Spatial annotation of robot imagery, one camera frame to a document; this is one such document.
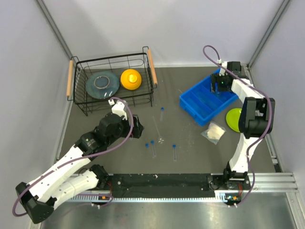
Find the glass stirring rod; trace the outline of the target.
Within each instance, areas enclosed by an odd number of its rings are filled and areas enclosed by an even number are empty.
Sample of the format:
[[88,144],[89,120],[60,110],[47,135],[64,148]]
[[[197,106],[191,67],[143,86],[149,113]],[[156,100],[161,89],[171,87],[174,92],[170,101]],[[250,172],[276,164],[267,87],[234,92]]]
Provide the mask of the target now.
[[156,131],[157,131],[157,134],[158,134],[158,143],[163,144],[164,143],[164,138],[160,134],[160,131],[159,131],[158,125],[156,123],[155,117],[153,116],[152,119],[153,119]]

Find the plastic bag of cotton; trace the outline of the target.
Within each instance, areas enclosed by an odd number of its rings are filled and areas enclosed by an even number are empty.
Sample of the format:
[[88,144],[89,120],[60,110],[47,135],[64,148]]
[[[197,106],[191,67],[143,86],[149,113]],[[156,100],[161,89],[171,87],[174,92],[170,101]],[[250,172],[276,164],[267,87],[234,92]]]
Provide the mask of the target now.
[[215,122],[210,122],[208,128],[201,132],[201,135],[213,144],[217,144],[221,137],[225,134],[226,129]]

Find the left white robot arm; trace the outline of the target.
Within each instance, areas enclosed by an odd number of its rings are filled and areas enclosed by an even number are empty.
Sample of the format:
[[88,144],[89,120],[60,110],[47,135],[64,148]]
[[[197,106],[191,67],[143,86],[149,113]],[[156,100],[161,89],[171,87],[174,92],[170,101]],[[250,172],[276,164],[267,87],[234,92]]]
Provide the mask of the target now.
[[108,184],[107,173],[103,166],[93,165],[84,175],[72,178],[72,174],[89,164],[118,139],[126,142],[129,138],[140,138],[144,130],[137,115],[127,117],[110,112],[92,130],[83,134],[68,152],[46,172],[36,179],[16,186],[17,201],[23,206],[25,215],[32,223],[46,220],[63,202],[88,189],[103,189]]

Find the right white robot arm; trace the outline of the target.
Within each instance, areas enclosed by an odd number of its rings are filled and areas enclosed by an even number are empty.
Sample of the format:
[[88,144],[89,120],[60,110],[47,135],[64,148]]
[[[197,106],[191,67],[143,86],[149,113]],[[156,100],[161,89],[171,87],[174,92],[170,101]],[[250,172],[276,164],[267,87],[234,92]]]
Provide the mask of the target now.
[[246,181],[249,163],[256,147],[273,128],[275,100],[256,89],[245,75],[239,62],[217,60],[219,73],[211,74],[211,91],[235,93],[243,103],[238,121],[241,133],[236,151],[227,163],[222,184],[229,189]]

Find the blue-capped test tube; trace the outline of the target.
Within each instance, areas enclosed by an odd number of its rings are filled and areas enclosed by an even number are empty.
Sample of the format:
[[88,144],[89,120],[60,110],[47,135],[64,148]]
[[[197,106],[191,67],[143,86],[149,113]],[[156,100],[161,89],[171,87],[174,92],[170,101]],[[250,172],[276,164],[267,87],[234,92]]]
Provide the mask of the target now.
[[177,161],[176,144],[173,144],[173,161]]
[[164,107],[161,107],[160,121],[163,121],[163,117],[164,117]]
[[153,157],[156,157],[156,148],[155,148],[155,142],[153,140],[151,140],[151,145],[152,145],[152,153],[153,153]]
[[152,148],[151,148],[151,146],[150,146],[149,143],[146,143],[146,144],[145,144],[145,148],[146,148],[146,151],[148,152],[148,154],[150,154],[150,155],[153,154]]

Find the blue plastic divided bin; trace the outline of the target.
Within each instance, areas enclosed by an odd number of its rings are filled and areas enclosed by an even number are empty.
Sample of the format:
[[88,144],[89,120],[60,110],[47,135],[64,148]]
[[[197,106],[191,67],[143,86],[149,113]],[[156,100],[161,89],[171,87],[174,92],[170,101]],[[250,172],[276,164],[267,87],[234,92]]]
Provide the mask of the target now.
[[213,93],[210,76],[205,77],[179,96],[179,106],[199,126],[206,125],[222,111],[237,102],[238,96],[234,93]]

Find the lime green plate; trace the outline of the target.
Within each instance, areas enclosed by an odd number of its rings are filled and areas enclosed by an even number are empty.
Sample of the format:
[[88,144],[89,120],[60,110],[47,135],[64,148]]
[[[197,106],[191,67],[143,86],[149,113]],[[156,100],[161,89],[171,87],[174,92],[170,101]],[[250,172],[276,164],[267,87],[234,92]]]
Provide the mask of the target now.
[[227,125],[235,132],[240,132],[239,130],[239,118],[241,115],[241,108],[233,108],[226,114]]

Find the orange ribbed bowl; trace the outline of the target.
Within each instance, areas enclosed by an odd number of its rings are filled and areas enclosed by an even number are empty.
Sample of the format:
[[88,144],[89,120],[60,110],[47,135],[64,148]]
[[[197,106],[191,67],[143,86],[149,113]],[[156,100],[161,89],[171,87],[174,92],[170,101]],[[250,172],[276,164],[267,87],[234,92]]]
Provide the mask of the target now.
[[121,74],[121,85],[127,90],[136,90],[142,84],[142,76],[135,69],[127,69]]

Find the blue ceramic plate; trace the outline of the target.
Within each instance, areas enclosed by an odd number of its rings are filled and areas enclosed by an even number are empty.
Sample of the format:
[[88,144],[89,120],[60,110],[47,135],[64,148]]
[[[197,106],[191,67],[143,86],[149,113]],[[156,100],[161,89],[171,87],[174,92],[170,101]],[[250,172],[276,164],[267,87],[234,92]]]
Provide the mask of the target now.
[[110,71],[100,71],[92,74],[85,85],[88,95],[99,100],[114,96],[119,87],[119,77]]

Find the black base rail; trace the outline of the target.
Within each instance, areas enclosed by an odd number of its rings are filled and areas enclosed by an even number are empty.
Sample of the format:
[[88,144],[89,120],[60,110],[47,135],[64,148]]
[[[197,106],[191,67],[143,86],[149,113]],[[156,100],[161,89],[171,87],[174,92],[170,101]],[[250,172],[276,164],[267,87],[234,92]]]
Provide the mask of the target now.
[[109,182],[115,198],[207,198],[224,189],[211,174],[114,174]]

